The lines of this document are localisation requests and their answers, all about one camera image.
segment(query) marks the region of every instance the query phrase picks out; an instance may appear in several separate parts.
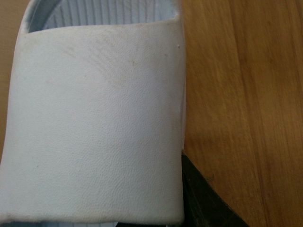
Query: ridged insole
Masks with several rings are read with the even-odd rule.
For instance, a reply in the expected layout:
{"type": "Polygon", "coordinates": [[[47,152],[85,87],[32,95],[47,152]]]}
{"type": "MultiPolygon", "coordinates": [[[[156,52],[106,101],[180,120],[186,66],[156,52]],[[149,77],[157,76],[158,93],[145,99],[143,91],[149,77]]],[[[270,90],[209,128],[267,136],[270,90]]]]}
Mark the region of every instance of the ridged insole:
{"type": "Polygon", "coordinates": [[[149,23],[174,18],[171,0],[62,0],[43,30],[84,25],[149,23]]]}

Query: slipper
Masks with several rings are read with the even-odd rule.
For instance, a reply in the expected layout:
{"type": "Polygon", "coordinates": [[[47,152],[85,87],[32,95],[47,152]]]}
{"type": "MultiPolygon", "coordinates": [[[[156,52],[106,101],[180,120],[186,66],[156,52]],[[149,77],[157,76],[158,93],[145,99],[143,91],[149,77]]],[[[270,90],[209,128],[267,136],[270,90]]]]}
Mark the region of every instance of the slipper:
{"type": "Polygon", "coordinates": [[[0,223],[182,223],[185,105],[179,0],[31,0],[0,223]]]}

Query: white slipper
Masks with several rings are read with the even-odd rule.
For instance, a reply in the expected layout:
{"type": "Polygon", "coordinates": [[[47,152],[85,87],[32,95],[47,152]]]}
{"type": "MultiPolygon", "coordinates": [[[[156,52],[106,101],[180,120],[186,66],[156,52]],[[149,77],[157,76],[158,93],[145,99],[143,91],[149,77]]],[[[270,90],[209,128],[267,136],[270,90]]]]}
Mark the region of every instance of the white slipper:
{"type": "Polygon", "coordinates": [[[184,119],[179,0],[30,1],[0,223],[181,223],[184,119]]]}

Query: wood grain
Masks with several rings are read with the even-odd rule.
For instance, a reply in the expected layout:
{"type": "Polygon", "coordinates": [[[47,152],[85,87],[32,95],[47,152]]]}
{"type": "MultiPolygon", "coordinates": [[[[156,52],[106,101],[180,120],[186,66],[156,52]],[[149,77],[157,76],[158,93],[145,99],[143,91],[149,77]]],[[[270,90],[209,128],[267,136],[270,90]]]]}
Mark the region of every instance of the wood grain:
{"type": "MultiPolygon", "coordinates": [[[[0,0],[0,146],[28,0],[0,0]]],[[[303,226],[303,0],[183,0],[187,154],[252,227],[303,226]]]]}

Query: black object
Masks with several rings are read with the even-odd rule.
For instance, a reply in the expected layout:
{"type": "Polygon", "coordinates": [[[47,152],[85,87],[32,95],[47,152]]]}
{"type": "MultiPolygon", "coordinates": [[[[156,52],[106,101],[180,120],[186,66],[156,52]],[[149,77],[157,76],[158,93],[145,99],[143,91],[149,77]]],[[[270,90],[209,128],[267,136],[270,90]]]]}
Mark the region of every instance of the black object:
{"type": "MultiPolygon", "coordinates": [[[[182,156],[185,221],[181,227],[249,227],[182,156]]],[[[156,227],[119,223],[116,227],[156,227]]]]}

